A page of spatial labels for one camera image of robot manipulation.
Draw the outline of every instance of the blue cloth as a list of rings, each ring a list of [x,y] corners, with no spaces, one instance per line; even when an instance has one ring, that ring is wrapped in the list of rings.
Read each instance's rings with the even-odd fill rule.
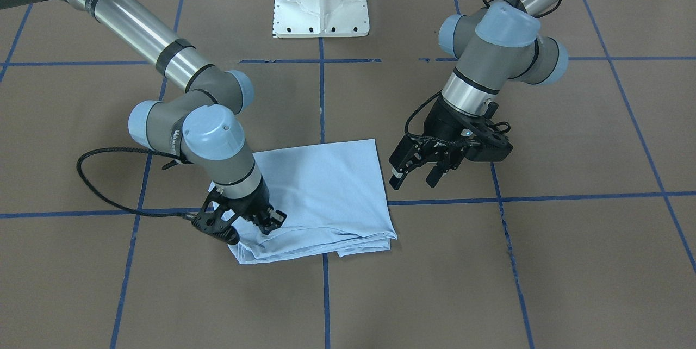
[[[269,235],[237,219],[240,241],[229,249],[240,264],[389,250],[397,238],[373,139],[259,152],[254,158],[271,205],[288,218]]]

